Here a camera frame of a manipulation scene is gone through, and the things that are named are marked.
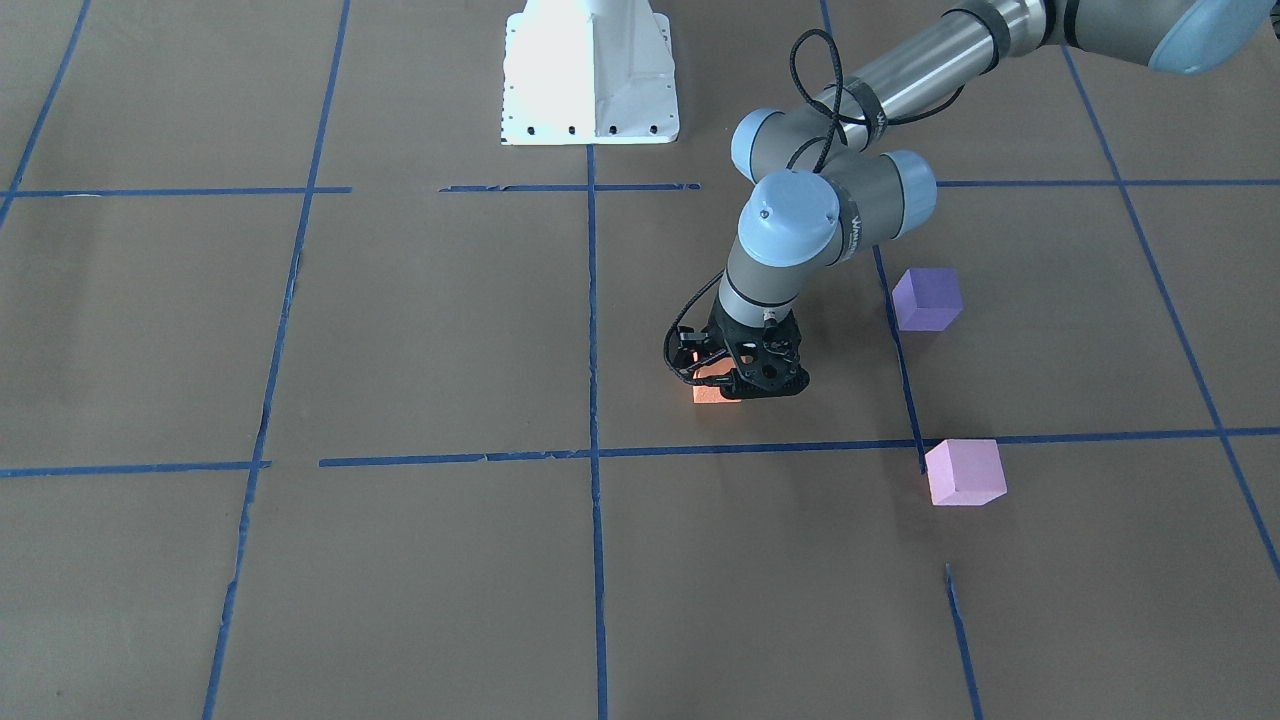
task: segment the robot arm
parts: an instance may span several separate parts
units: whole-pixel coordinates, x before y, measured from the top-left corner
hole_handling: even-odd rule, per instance
[[[808,386],[792,304],[809,277],[933,214],[937,182],[919,155],[863,154],[902,118],[920,117],[1006,58],[1046,44],[1161,72],[1202,73],[1243,47],[1271,6],[1272,0],[963,0],[838,87],[805,94],[799,109],[746,115],[733,133],[732,159],[756,186],[739,217],[708,324],[694,332],[680,325],[684,314],[677,318],[663,347],[668,366],[686,383],[714,386],[736,400],[795,395]],[[831,142],[836,132],[841,137]],[[819,142],[824,136],[828,142]],[[694,377],[722,357],[732,359],[730,372]]]

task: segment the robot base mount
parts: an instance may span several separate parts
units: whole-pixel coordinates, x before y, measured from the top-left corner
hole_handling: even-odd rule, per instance
[[[529,0],[507,19],[503,145],[680,135],[671,22],[648,0]]]

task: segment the grid line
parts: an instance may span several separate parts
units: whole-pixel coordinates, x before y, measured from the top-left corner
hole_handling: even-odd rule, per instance
[[[293,293],[297,290],[298,268],[302,261],[302,246],[306,242],[307,222],[311,215],[311,201],[315,197],[316,177],[320,173],[320,158],[324,152],[325,131],[329,126],[329,110],[333,105],[334,87],[338,85],[338,67],[342,63],[342,47],[347,36],[347,18],[351,14],[351,0],[343,0],[342,15],[338,19],[337,40],[333,47],[333,59],[329,64],[329,82],[325,87],[324,104],[320,108],[320,124],[316,128],[315,146],[311,150],[311,172],[307,174],[306,192],[302,195],[302,210],[298,215],[298,231],[293,240],[293,255],[289,259],[289,274],[284,283],[284,300],[280,305],[280,322],[275,332],[275,345],[271,350],[271,365],[266,377],[266,389],[262,395],[262,419],[259,424],[257,438],[253,442],[253,459],[248,469],[248,479],[244,484],[244,503],[241,506],[239,530],[236,543],[236,565],[232,579],[227,584],[227,594],[223,600],[221,621],[218,626],[218,642],[214,648],[214,660],[209,670],[209,688],[205,693],[205,707],[202,719],[212,720],[214,707],[218,702],[218,688],[221,682],[223,662],[227,657],[227,641],[230,633],[232,619],[236,611],[236,596],[239,589],[241,570],[244,566],[244,552],[248,542],[250,509],[257,493],[257,480],[262,469],[262,454],[266,448],[266,434],[271,424],[271,402],[275,397],[275,386],[280,375],[280,359],[284,355],[284,340],[289,328],[289,311],[293,307]]]
[[[219,470],[248,470],[251,461],[230,462],[151,462],[145,465],[73,465],[65,468],[6,468],[0,478],[56,478],[67,475],[143,475],[152,473],[202,473]],[[262,466],[269,466],[264,461]]]
[[[604,628],[604,530],[600,515],[599,302],[596,284],[595,146],[586,146],[586,252],[591,448],[591,555],[595,564],[595,701],[599,720],[609,717],[609,673]]]
[[[449,184],[438,192],[677,192],[698,191],[698,182],[662,182],[631,184]]]
[[[955,179],[938,181],[942,188],[965,187],[1280,187],[1280,178],[1188,179]]]
[[[902,377],[902,400],[906,401],[906,418],[911,423],[911,437],[915,439],[915,451],[919,454],[920,474],[927,470],[924,464],[924,439],[920,437],[920,416],[915,411],[915,396],[911,395],[911,374],[906,369],[906,351],[902,348],[902,336],[897,332],[897,309],[893,307],[893,293],[888,287],[888,278],[884,275],[884,259],[879,246],[872,247],[876,258],[876,274],[879,277],[881,292],[884,293],[884,318],[888,320],[888,334],[893,338],[893,351],[897,354],[897,372]]]
[[[93,190],[18,190],[4,192],[5,197],[187,197],[193,195],[305,195],[306,187],[143,187]],[[343,195],[351,186],[325,186],[311,188],[316,195]]]
[[[956,597],[955,577],[951,564],[946,564],[947,603],[951,606],[951,623],[956,629],[956,644],[960,646],[960,662],[964,665],[964,680],[969,687],[969,705],[973,706],[973,720],[982,720],[982,697],[978,694],[978,678],[973,671],[973,657],[969,655],[969,635],[964,629],[964,616],[960,615],[960,600]]]
[[[1230,436],[1226,433],[1226,428],[1222,424],[1222,418],[1217,411],[1217,405],[1213,402],[1213,396],[1210,393],[1208,382],[1204,379],[1204,373],[1201,372],[1199,363],[1196,360],[1196,352],[1192,350],[1187,329],[1183,327],[1181,318],[1178,315],[1178,307],[1174,305],[1174,299],[1169,292],[1169,287],[1165,284],[1165,278],[1160,272],[1160,265],[1156,263],[1156,255],[1151,249],[1151,242],[1147,240],[1147,232],[1142,227],[1142,220],[1138,218],[1138,210],[1133,204],[1133,199],[1129,196],[1129,188],[1126,187],[1124,177],[1120,174],[1120,165],[1116,163],[1115,155],[1111,152],[1111,143],[1107,142],[1107,136],[1102,131],[1102,123],[1098,120],[1098,115],[1093,109],[1093,102],[1089,101],[1089,94],[1084,88],[1084,81],[1080,78],[1080,70],[1075,67],[1075,60],[1071,59],[1071,53],[1065,45],[1061,49],[1062,59],[1066,61],[1066,67],[1071,72],[1071,79],[1075,82],[1075,88],[1080,95],[1080,100],[1084,102],[1084,109],[1089,115],[1089,122],[1093,123],[1093,132],[1098,136],[1098,143],[1102,146],[1102,154],[1106,156],[1107,164],[1111,167],[1111,174],[1115,177],[1116,187],[1120,190],[1120,196],[1124,199],[1125,210],[1129,213],[1129,220],[1133,223],[1133,229],[1138,234],[1138,242],[1142,245],[1142,252],[1147,259],[1147,265],[1151,269],[1152,278],[1156,281],[1160,297],[1165,302],[1165,310],[1169,313],[1169,319],[1172,322],[1174,331],[1178,334],[1178,341],[1181,343],[1183,352],[1187,355],[1187,363],[1192,368],[1192,374],[1196,377],[1196,384],[1204,401],[1204,407],[1208,409],[1210,418],[1213,421],[1213,428],[1217,430],[1219,441],[1222,443],[1222,450],[1226,452],[1228,462],[1231,466],[1231,471],[1235,474],[1235,482],[1240,488],[1240,495],[1244,497],[1244,503],[1248,506],[1249,515],[1253,518],[1258,538],[1262,541],[1262,546],[1266,550],[1267,559],[1271,561],[1271,569],[1275,573],[1276,579],[1280,580],[1280,557],[1276,555],[1276,547],[1271,541],[1271,533],[1267,530],[1266,521],[1262,519],[1262,512],[1258,510],[1258,505],[1253,498],[1253,491],[1249,489],[1249,482],[1244,477],[1244,470],[1240,468],[1240,464],[1235,457],[1235,450],[1231,447]]]
[[[49,119],[49,111],[54,106],[54,99],[58,97],[58,88],[63,86],[63,78],[67,77],[67,68],[72,63],[72,55],[76,54],[76,46],[79,44],[81,31],[84,29],[84,18],[88,17],[88,6],[92,0],[84,0],[81,4],[79,15],[76,17],[76,28],[72,31],[70,40],[67,41],[67,50],[63,53],[63,60],[58,64],[58,72],[54,74],[54,82],[49,86],[49,95],[45,96],[45,104],[40,106],[40,114],[36,115],[36,124],[31,128],[31,136],[27,137],[27,146],[22,151],[22,159],[18,161],[18,168],[13,173],[13,181],[9,182],[9,192],[5,195],[4,204],[0,205],[0,228],[4,228],[4,222],[9,217],[9,208],[13,206],[14,193],[22,187],[22,176],[27,174],[27,165],[31,164],[31,156],[36,151],[36,142],[40,140],[40,132],[45,129],[45,120]]]
[[[1228,437],[1277,437],[1280,427],[1226,428]],[[1098,442],[1149,442],[1167,439],[1217,438],[1215,428],[1183,430],[1126,430],[1112,433],[1056,433],[996,436],[998,445],[1074,445]],[[927,448],[942,442],[943,438],[922,438]],[[914,438],[833,441],[833,442],[782,442],[782,443],[744,443],[744,445],[691,445],[691,446],[634,446],[602,447],[602,459],[613,457],[663,457],[671,455],[744,455],[764,452],[851,452],[861,450],[910,450],[915,448]],[[538,460],[586,460],[590,448],[573,450],[526,450],[503,452],[453,452],[442,455],[380,455],[324,457],[317,468],[379,468],[394,465],[454,465],[466,462],[529,462]],[[56,475],[113,475],[142,473],[175,473],[198,470],[247,470],[251,461],[232,462],[157,462],[137,465],[72,465],[46,468],[0,468],[0,478],[41,478]],[[271,461],[264,460],[262,468]]]

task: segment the purple cube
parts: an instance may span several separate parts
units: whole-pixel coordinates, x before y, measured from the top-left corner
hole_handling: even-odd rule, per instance
[[[911,268],[893,288],[900,331],[942,332],[960,310],[960,275],[952,268]]]
[[[945,439],[924,464],[933,505],[987,505],[1009,492],[993,439]]]

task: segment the foam cube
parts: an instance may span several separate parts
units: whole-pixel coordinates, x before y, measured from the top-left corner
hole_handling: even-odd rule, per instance
[[[911,268],[893,287],[897,329],[941,332],[964,310],[954,268]]]
[[[694,360],[698,360],[698,354],[694,354]],[[724,357],[717,360],[705,368],[699,368],[694,370],[695,378],[707,378],[710,375],[723,375],[724,373],[733,369],[733,359]],[[718,387],[710,386],[694,386],[694,404],[708,405],[713,402],[742,402],[741,400],[730,400],[719,393]]]
[[[924,462],[933,505],[987,505],[1009,492],[993,439],[945,439]]]

